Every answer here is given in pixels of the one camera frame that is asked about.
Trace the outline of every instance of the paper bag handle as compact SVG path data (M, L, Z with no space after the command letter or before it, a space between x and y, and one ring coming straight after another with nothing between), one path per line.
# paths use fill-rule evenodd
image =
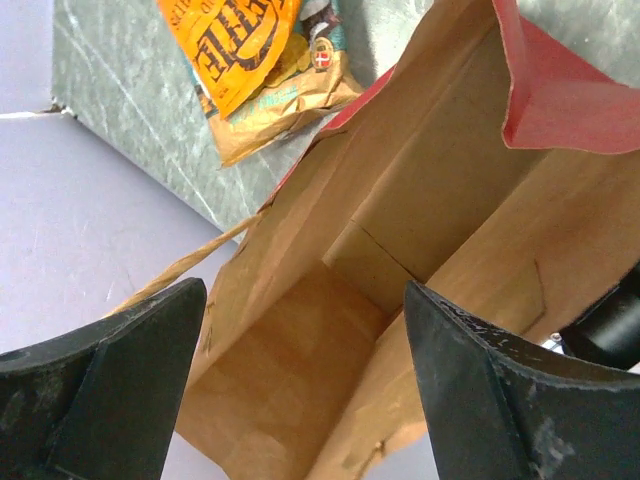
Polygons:
M222 235L214 238L209 243L203 245L196 251L189 253L182 257L180 260L171 264L164 272L158 275L156 278L151 280L147 285L145 285L142 289L138 290L127 300L118 305L115 309L109 312L106 316L111 316L116 313L119 313L123 310L126 310L137 303L140 303L143 300L155 295L160 290L167 288L173 282L175 282L178 278L184 275L187 271L191 270L193 267L202 262L205 258L215 252L222 245L227 243L229 240L233 239L237 235L241 234L245 230L247 230L252 225L258 223L258 221L264 216L266 210L262 210L256 215L249 217L242 222L238 223L234 227L230 228Z

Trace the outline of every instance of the scratch mark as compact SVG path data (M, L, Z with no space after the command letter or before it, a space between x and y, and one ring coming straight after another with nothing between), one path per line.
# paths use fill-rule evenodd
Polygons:
M129 282L129 293L130 295L133 295L134 293L136 293L136 287L133 285L133 280L131 280L131 274L129 273L127 267L123 266L123 270L124 274L127 276L127 281Z
M529 392L527 393L527 400L529 401L529 403L533 402L533 399L536 397L537 393L538 388L534 382L531 384L531 387L529 387Z
M236 183L238 185L242 185L242 177L240 175L240 169L233 169L234 176L236 177ZM240 199L242 200L242 204L244 206L245 215L251 215L251 208L249 208L249 204L247 203L247 198L244 194L244 189L238 188L238 192L240 193Z
M267 169L267 171L269 172L269 174L271 175L271 178L273 179L273 181L276 183L276 185L278 183L280 183L280 179L276 176L276 174L274 173L274 171L271 168L271 165L269 164L269 162L267 161L267 159L265 158L264 154L261 152L256 152L255 156L258 157L258 160L260 161L261 164L263 164L265 166L265 168Z
M65 29L62 25L60 25L60 23L58 21L54 21L53 24L58 30L60 30L60 33L62 33L65 36L65 38L67 40L69 40L69 43L71 43L71 45L73 46L75 51L80 54L80 56L82 57L82 60L84 60L84 63L87 64L87 68L89 69L89 73L91 73L91 75L93 75L93 67L91 66L91 60L89 59L89 56L87 55L87 53L78 44L78 42L76 42L76 40L67 31L67 29Z
M104 108L102 102L98 102L98 107L100 107L100 113L102 114L102 128L104 129L104 133L109 133L109 124L107 123L107 110Z
M539 465L537 465L540 480L553 478L565 458L576 454L570 443L556 435L551 418L546 418L542 422L536 431L533 442L533 448L540 459Z
M37 400L34 409L38 411L58 399L64 388L64 382L58 372L48 372L45 377L36 380L35 388Z
M31 117L39 117L41 115L46 115L46 114L44 114L44 113L33 113L33 112L0 113L0 120L31 118Z
M69 1L68 0L64 0L63 1L63 5L64 5L64 9L65 9L65 11L67 13L67 17L69 18L69 23L71 24L71 27L78 34L78 38L80 38L80 40L86 45L86 47L91 51L91 53L98 59L98 61L100 62L102 67L105 69L107 74L111 77L111 79L114 81L114 83L120 89L120 91L122 92L122 94L124 95L126 100L129 102L129 104L133 107L135 112L138 114L138 117L140 118L140 120L142 120L142 123L145 124L145 126L147 127L147 129L151 133L151 136L153 137L153 139L156 141L156 143L158 144L158 146L162 150L162 153L164 153L165 157L168 158L169 161L173 164L173 166L176 168L178 173L182 176L182 178L187 183L189 188L191 188L193 193L196 195L198 200L200 200L202 202L202 205L207 210L207 213L213 218L213 211L211 210L211 207L209 207L209 204L204 199L203 195L196 188L196 186L193 184L193 182L191 182L191 180L189 179L187 174L184 172L184 170L182 169L182 167L180 166L178 161L175 158L173 158L171 155L168 155L167 149L164 146L164 143L162 142L162 139L160 138L158 133L153 128L153 125L151 125L151 122L149 122L149 120L144 115L142 110L140 110L140 108L138 107L136 102L133 100L133 97L131 96L131 94L127 91L126 88L124 88L124 85L122 84L122 82L120 81L120 79L118 78L116 73L113 71L113 69L104 60L104 58L102 58L102 56L93 47L93 45L89 42L89 40L87 40L86 36L84 35L84 32L83 32L82 28L80 27L80 22L78 22L78 19L76 18L76 16L71 12L71 8L69 7ZM62 27L62 26L58 26L58 28L61 29L61 30L64 30L64 27Z
M107 292L107 298L104 299L105 302L108 302L111 299L111 294L113 293L113 287L116 284L116 282L111 282L111 285L109 285L109 291Z
M24 407L25 400L26 397L22 390L18 390L9 398L0 417L0 431L11 432L16 422L20 420L20 413Z

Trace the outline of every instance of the orange snack bag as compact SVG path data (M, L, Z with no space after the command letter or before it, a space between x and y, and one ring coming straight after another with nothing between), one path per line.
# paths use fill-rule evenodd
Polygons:
M362 88L349 71L346 48L340 1L302 0L298 20L276 65L227 118L222 118L189 64L222 165L231 166L356 99Z
M284 51L301 0L157 0L171 32L226 118Z

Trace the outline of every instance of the chip bag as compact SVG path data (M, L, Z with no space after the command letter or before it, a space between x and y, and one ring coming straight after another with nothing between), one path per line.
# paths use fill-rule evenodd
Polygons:
M302 128L354 100L362 91L348 68L338 0L303 0L293 32L260 87L228 117L205 79L192 79L222 164L230 166L285 132Z
M224 118L262 84L291 34L301 0L157 0Z

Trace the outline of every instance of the red bag flap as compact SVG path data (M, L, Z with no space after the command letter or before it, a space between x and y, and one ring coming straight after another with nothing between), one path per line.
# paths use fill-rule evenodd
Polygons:
M511 72L507 146L640 149L640 90L614 82L523 18L516 0L493 4Z

